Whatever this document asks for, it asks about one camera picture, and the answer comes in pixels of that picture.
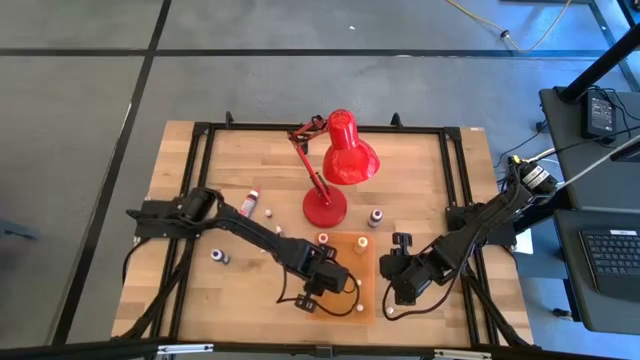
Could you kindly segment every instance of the red desk lamp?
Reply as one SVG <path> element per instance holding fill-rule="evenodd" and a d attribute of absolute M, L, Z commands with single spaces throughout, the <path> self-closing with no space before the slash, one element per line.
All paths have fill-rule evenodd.
<path fill-rule="evenodd" d="M 308 142 L 329 132 L 331 146 L 324 155 L 322 172 L 330 182 L 353 185 L 372 177 L 380 167 L 375 151 L 358 138 L 358 128 L 353 114 L 338 109 L 329 120 L 316 115 L 296 132 L 289 133 L 289 141 L 298 152 L 315 186 L 302 202 L 302 211 L 310 223 L 321 228 L 338 225 L 347 213 L 347 199 L 335 186 L 327 185 L 315 172 L 306 157 Z"/>

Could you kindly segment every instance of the wooden table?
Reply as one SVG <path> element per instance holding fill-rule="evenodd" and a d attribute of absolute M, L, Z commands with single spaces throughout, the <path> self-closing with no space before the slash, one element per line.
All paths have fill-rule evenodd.
<path fill-rule="evenodd" d="M 170 200 L 179 192 L 193 122 L 169 121 L 160 145 L 148 196 Z M 497 193 L 491 156 L 481 128 L 463 128 L 462 144 L 473 198 L 487 201 Z M 388 253 L 391 234 L 413 234 L 418 251 L 446 232 L 445 180 L 438 137 L 422 134 L 361 133 L 380 157 L 376 176 L 364 183 L 340 186 L 349 210 L 344 221 L 331 231 L 369 232 L 376 240 L 376 259 Z M 314 139 L 309 159 L 321 169 L 329 136 Z M 197 179 L 204 144 L 196 159 Z M 451 161 L 457 169 L 453 144 Z M 454 170 L 456 193 L 462 198 Z M 216 131 L 207 186 L 222 191 L 225 200 L 239 207 L 248 191 L 260 186 L 261 193 L 252 219 L 274 229 L 280 225 L 287 236 L 312 239 L 318 232 L 302 214 L 302 198 L 312 186 L 298 155 L 279 131 Z M 273 211 L 273 219 L 264 215 Z M 374 208 L 383 211 L 382 224 L 371 230 L 367 216 Z M 132 257 L 122 290 L 113 335 L 133 325 L 155 296 L 167 248 L 166 239 L 153 239 Z M 212 261 L 210 251 L 220 248 L 232 260 L 228 266 Z M 484 248 L 491 295 L 519 335 L 532 341 L 515 264 L 504 249 Z M 390 322 L 384 319 L 381 299 L 387 286 L 376 271 L 376 319 L 371 325 L 310 321 L 308 314 L 291 303 L 275 304 L 282 287 L 282 268 L 271 256 L 248 242 L 222 230 L 207 231 L 195 247 L 180 324 L 180 340 L 278 344 L 333 344 L 369 346 L 469 346 L 462 292 L 459 283 L 438 310 Z M 287 296 L 301 292 L 302 282 L 289 276 Z M 413 309 L 436 302 L 445 287 L 431 285 Z M 388 304 L 393 304 L 390 294 Z M 478 328 L 486 342 L 480 302 L 475 301 Z M 392 305 L 396 313 L 408 308 Z M 161 334 L 167 334 L 172 300 L 168 302 Z"/>

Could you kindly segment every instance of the lamp base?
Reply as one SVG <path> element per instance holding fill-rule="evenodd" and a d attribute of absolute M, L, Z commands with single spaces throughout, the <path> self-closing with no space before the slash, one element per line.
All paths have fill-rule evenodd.
<path fill-rule="evenodd" d="M 302 211 L 309 222 L 319 228 L 334 227 L 347 214 L 347 198 L 338 188 L 328 185 L 329 199 L 327 205 L 316 188 L 309 190 L 302 201 Z"/>

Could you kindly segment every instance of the gray floor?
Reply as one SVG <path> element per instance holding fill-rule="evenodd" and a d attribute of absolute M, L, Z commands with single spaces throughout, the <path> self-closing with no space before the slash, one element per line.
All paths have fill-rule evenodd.
<path fill-rule="evenodd" d="M 558 5 L 487 0 L 464 5 L 533 43 Z M 611 30 L 628 28 L 615 1 L 599 1 Z M 147 46 L 161 1 L 0 2 L 0 47 Z M 443 1 L 174 1 L 161 48 L 505 49 L 495 33 Z M 540 49 L 605 49 L 588 7 L 572 5 Z M 0 217 L 40 229 L 35 242 L 0 242 L 0 346 L 42 344 L 80 247 L 141 65 L 140 58 L 0 57 Z M 71 341 L 106 339 L 120 267 L 166 120 L 298 122 L 338 107 L 362 124 L 483 126 L 494 161 L 543 119 L 537 92 L 566 85 L 591 64 L 576 59 L 156 58 L 85 286 Z M 640 69 L 634 57 L 632 68 Z M 628 90 L 615 69 L 601 84 Z M 546 134 L 519 150 L 550 146 Z M 557 283 L 523 280 L 535 340 L 544 348 L 640 357 L 638 338 L 589 333 L 550 318 Z"/>

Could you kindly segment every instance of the lamp shade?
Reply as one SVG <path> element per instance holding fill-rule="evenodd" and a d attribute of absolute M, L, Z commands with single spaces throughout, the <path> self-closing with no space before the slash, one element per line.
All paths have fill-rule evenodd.
<path fill-rule="evenodd" d="M 324 177 L 338 185 L 352 185 L 375 175 L 380 160 L 371 146 L 360 140 L 353 114 L 338 109 L 327 120 L 331 146 L 324 155 Z"/>

